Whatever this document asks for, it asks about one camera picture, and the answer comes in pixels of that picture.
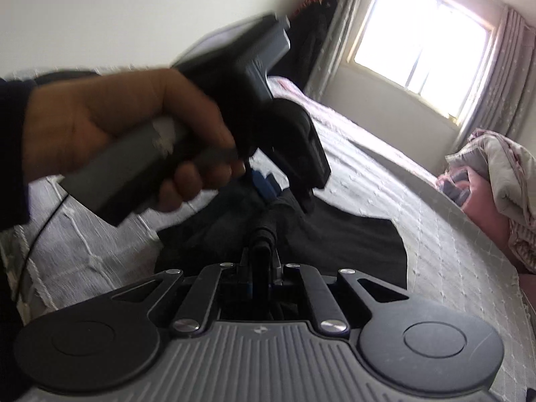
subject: bright window light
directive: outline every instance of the bright window light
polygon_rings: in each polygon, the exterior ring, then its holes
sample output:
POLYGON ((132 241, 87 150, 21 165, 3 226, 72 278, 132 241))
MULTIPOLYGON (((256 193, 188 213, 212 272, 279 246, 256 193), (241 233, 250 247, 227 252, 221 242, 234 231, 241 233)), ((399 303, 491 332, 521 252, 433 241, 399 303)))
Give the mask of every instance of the bright window light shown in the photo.
POLYGON ((456 120, 479 81, 489 34, 443 0, 376 0, 354 60, 456 120))

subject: curtain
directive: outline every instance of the curtain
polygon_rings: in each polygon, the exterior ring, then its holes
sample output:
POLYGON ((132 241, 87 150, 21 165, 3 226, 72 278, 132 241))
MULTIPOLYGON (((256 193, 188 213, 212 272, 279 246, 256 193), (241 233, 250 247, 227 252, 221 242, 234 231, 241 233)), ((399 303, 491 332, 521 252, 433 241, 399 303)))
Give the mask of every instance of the curtain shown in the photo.
POLYGON ((476 128, 515 140, 536 87, 536 30, 512 8, 505 8, 495 41, 491 74, 473 113, 460 127, 451 152, 459 151, 476 128))
POLYGON ((304 93, 315 101, 321 100, 337 71, 360 2, 361 0, 338 0, 328 35, 304 89, 304 93))

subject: forearm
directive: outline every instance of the forearm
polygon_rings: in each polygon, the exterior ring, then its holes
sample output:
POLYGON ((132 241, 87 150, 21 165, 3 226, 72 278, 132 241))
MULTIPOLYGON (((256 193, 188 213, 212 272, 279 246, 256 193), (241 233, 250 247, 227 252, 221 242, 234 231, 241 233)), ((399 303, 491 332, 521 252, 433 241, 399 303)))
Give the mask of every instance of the forearm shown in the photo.
POLYGON ((22 126, 33 81, 0 79, 0 230, 29 220, 22 172, 22 126))

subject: wire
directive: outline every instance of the wire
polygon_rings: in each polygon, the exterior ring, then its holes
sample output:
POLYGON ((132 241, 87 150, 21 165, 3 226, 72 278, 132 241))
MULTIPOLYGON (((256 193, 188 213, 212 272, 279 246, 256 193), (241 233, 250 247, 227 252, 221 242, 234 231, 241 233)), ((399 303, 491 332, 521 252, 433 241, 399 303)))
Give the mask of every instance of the wire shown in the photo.
POLYGON ((31 252, 36 247, 37 241, 39 240, 39 237, 41 237, 41 234, 43 233, 43 231, 45 230, 47 225, 50 223, 50 221, 53 219, 53 217, 56 215, 56 213, 60 210, 60 208, 62 207, 63 203, 65 202, 65 200, 68 197, 69 197, 68 194, 65 195, 62 198, 62 200, 58 203, 58 205, 56 206, 54 211, 50 214, 50 216, 47 218, 45 223, 41 226, 41 228, 39 229, 38 233, 36 234, 36 237, 34 238, 33 242, 31 243, 31 245, 28 248, 28 253, 26 254, 26 257, 24 258, 24 262, 22 263, 22 269, 20 270, 19 280, 17 282, 17 290, 15 291, 15 297, 14 297, 15 304, 17 304, 19 302, 20 290, 22 288, 22 278, 24 277, 24 271, 26 270, 26 266, 28 266, 28 261, 30 260, 31 252))

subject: bed sheet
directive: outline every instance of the bed sheet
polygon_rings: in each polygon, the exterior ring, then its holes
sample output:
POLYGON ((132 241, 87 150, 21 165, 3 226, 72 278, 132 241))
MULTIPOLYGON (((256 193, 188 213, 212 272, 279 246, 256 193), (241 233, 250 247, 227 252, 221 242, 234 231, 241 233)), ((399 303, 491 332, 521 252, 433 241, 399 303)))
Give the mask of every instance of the bed sheet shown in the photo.
MULTIPOLYGON (((506 353, 492 390, 504 401, 524 400, 526 388, 536 387, 535 343, 513 266, 432 187, 431 174, 336 112, 299 95, 288 81, 275 77, 270 86, 275 96, 304 104, 315 120, 332 168, 328 186, 317 196, 358 215, 391 218, 408 254, 408 289, 497 328, 506 353)), ((262 153, 251 163, 286 184, 262 153)), ((62 196, 54 177, 33 183, 30 191, 34 221, 3 233, 11 282, 28 241, 62 196)), ((28 266, 21 305, 26 320, 150 275, 160 250, 155 231, 189 217, 213 195, 205 192, 173 214, 149 210, 133 215, 117 229, 69 199, 28 266)))

